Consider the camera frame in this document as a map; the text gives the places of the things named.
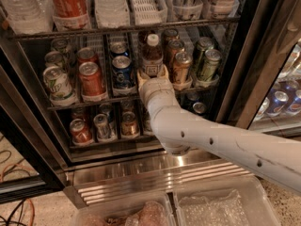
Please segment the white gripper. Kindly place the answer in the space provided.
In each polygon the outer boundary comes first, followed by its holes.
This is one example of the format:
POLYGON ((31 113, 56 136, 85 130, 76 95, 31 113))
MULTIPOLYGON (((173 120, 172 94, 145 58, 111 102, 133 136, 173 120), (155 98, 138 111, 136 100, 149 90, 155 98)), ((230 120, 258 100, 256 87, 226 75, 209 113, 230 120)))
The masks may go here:
POLYGON ((175 92, 172 84, 168 80, 169 73, 165 64, 162 65, 158 77, 150 78, 141 69, 136 73, 139 97, 144 105, 147 105, 150 99, 155 95, 161 95, 163 98, 174 98, 175 92))

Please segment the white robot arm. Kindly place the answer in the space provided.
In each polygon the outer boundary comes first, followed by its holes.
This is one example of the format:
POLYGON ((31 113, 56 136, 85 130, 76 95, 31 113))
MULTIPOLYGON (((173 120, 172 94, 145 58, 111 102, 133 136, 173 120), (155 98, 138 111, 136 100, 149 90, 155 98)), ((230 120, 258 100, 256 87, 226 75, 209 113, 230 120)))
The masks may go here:
POLYGON ((179 105, 167 69, 136 73, 140 100, 163 148, 178 156, 198 148, 301 194, 301 142, 208 121, 179 105))

